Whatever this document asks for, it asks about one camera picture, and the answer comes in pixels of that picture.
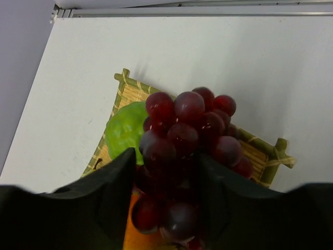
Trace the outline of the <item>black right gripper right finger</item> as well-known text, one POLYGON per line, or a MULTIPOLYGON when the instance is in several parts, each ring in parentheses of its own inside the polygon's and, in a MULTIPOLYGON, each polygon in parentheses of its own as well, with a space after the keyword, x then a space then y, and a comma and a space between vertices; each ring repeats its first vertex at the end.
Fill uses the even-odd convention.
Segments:
POLYGON ((199 197, 206 249, 283 249, 281 192, 264 188, 200 154, 199 197))

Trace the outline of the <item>green fake lime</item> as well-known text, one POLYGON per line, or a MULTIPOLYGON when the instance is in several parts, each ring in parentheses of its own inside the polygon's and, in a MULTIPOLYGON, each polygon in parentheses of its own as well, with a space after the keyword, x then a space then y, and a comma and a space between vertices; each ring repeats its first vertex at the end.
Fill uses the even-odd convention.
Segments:
POLYGON ((143 123, 147 117, 145 102, 141 101, 123 106, 110 118, 105 129, 105 143, 112 160, 132 147, 135 149, 136 164, 143 164, 139 142, 144 134, 143 123))

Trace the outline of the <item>dark red fake grapes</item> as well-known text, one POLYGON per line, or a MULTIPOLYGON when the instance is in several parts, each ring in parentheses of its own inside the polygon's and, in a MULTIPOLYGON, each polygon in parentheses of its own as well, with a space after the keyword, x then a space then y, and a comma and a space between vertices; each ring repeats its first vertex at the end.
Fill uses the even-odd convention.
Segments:
POLYGON ((151 94, 145 107, 139 142, 144 163, 135 177, 140 195, 132 205, 132 225, 142 234, 161 234, 172 245, 202 249, 195 154, 209 153, 247 179, 254 173, 230 122, 236 102, 197 87, 175 99, 151 94))

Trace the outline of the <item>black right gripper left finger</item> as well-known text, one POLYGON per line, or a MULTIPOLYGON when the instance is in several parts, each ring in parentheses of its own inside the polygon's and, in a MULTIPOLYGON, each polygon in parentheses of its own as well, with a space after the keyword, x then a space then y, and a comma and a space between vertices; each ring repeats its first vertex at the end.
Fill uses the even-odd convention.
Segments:
POLYGON ((136 156, 126 149, 95 172, 57 189, 54 249, 122 249, 136 156))

